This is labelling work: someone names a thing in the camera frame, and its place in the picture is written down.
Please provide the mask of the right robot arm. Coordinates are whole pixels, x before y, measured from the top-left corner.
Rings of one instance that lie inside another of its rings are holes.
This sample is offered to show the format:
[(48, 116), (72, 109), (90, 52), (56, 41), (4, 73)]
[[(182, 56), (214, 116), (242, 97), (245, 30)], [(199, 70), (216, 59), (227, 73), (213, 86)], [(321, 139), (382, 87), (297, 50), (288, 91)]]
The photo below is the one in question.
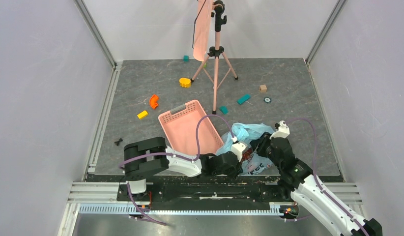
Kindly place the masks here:
[(358, 214), (314, 175), (306, 163), (295, 157), (287, 138), (273, 137), (265, 132), (250, 145), (254, 153), (271, 160), (277, 167), (278, 196), (303, 206), (333, 236), (381, 236), (381, 224)]

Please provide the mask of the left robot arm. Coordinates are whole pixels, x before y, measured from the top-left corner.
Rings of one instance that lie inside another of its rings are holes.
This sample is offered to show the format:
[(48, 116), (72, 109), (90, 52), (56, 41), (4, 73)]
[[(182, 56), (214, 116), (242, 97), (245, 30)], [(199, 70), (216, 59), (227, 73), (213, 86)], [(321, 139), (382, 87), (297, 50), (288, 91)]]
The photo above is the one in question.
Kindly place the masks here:
[(188, 155), (166, 145), (165, 138), (156, 137), (124, 147), (124, 161), (120, 164), (125, 176), (125, 187), (135, 200), (143, 200), (148, 194), (146, 179), (169, 170), (187, 177), (226, 175), (240, 173), (240, 162), (247, 145), (232, 138), (230, 151)]

